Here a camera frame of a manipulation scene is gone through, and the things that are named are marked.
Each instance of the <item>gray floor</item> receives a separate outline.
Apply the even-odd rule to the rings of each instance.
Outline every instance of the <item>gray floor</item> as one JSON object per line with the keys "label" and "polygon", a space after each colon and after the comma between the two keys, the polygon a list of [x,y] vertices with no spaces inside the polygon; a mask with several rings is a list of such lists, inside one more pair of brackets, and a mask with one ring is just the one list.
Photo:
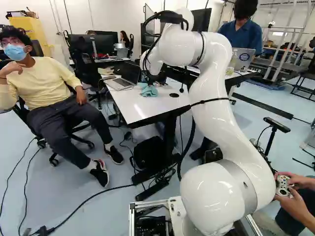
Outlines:
{"label": "gray floor", "polygon": [[[180,87],[181,84],[171,82],[172,85]],[[243,83],[235,91],[252,99],[267,103],[271,106],[285,110],[294,114],[295,117],[312,122],[315,118],[315,103],[303,98],[289,94],[291,86],[287,86],[284,91],[269,91],[258,86]],[[271,112],[260,109],[243,101],[237,101],[233,106],[236,120],[250,138],[257,138],[261,130],[267,127],[262,120],[269,116],[291,128],[291,132],[283,134],[277,132],[274,144],[271,148],[269,158],[272,166],[279,171],[291,171],[301,175],[314,175],[314,171],[308,167],[300,165],[292,160],[293,157],[312,163],[314,159],[304,153],[300,148],[300,143],[310,132],[310,126],[298,120],[287,120]],[[182,132],[184,145],[190,133],[191,113],[187,112],[182,116]],[[0,116],[0,150],[2,155],[0,166],[0,196],[5,189],[6,178],[12,168],[23,154],[27,143],[33,138],[32,133],[21,120],[13,113],[9,112]],[[127,129],[111,128],[115,143],[123,139],[123,132]],[[157,135],[157,130],[153,125],[138,128],[132,131],[138,142]],[[177,138],[180,140],[180,130],[177,127]],[[260,139],[263,147],[267,144],[270,131],[266,131]],[[103,153],[103,147],[99,136],[91,129],[82,131],[80,136],[88,138],[95,143],[95,150],[92,152],[83,144],[78,147],[87,153],[91,158],[103,158],[110,171],[110,186],[130,184],[130,177],[133,175],[133,168],[129,164],[130,153],[127,149],[118,147],[123,153],[126,162],[117,166],[112,163]],[[193,145],[189,152],[195,150],[202,141],[202,135],[197,130]],[[0,223],[5,235],[18,235],[17,227],[24,215],[25,200],[23,196],[23,186],[26,178],[26,167],[31,156],[36,152],[37,145],[33,142],[26,153],[25,159],[16,169],[15,174],[9,182],[9,189],[4,201],[3,215]],[[48,163],[51,155],[49,148],[39,151],[33,160],[29,170],[29,183],[26,195],[28,197],[28,215],[22,229],[30,227],[37,229],[42,225],[48,228],[58,224],[68,216],[82,201],[91,194],[102,188],[87,173],[83,173],[75,166],[61,159],[61,164],[53,168]],[[183,173],[191,167],[197,165],[188,156],[183,162]],[[59,228],[54,235],[107,235],[107,236],[127,236],[128,235],[128,204],[134,201],[134,196],[142,191],[141,185],[125,189],[115,190],[102,194],[90,202],[86,203],[66,224]],[[172,178],[170,185],[162,191],[153,195],[149,200],[167,199],[171,196],[179,195],[179,182],[176,175]],[[279,204],[271,203],[265,209],[271,217],[277,214]],[[303,235],[312,235],[305,231]]]}

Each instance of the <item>dark pants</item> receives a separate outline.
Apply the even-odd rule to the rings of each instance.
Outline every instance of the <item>dark pants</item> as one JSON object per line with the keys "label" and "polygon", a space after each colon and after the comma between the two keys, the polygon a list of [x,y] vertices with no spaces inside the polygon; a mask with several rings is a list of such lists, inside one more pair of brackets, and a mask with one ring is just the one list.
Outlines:
{"label": "dark pants", "polygon": [[[302,196],[309,212],[315,216],[315,191],[310,189],[299,189],[299,194]],[[281,208],[276,216],[276,223],[288,235],[297,236],[305,226],[299,221],[290,216],[283,208]]]}
{"label": "dark pants", "polygon": [[72,144],[67,132],[71,121],[75,120],[88,121],[97,130],[104,144],[113,140],[103,114],[89,103],[78,105],[75,96],[47,107],[36,108],[27,116],[28,124],[36,134],[47,140],[53,152],[83,169],[88,166],[90,158]]}

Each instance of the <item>laptop keyboard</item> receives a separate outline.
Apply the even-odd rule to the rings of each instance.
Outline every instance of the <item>laptop keyboard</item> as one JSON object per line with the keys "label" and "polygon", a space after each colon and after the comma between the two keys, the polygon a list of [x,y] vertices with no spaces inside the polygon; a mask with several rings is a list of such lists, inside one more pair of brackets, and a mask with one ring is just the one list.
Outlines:
{"label": "laptop keyboard", "polygon": [[132,85],[132,83],[129,83],[129,82],[125,81],[125,80],[122,80],[121,78],[114,79],[113,81],[115,81],[116,83],[118,83],[118,84],[120,84],[120,85],[122,85],[124,87]]}

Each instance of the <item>eyeglasses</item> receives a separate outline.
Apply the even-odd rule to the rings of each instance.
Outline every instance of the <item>eyeglasses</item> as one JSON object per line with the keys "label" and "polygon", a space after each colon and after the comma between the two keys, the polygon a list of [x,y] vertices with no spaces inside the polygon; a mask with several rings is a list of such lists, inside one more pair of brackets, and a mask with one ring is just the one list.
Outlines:
{"label": "eyeglasses", "polygon": [[3,40],[0,42],[0,46],[2,48],[5,48],[8,44],[18,44],[18,43],[22,43],[20,39],[18,38],[14,38],[14,39],[10,39],[10,40]]}

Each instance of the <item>laptop screen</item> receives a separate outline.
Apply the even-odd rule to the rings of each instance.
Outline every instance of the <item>laptop screen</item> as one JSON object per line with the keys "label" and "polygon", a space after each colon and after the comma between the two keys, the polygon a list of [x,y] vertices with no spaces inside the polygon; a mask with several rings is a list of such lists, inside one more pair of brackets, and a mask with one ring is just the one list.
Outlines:
{"label": "laptop screen", "polygon": [[140,66],[132,62],[118,64],[114,68],[114,74],[121,75],[123,79],[137,84],[140,76]]}

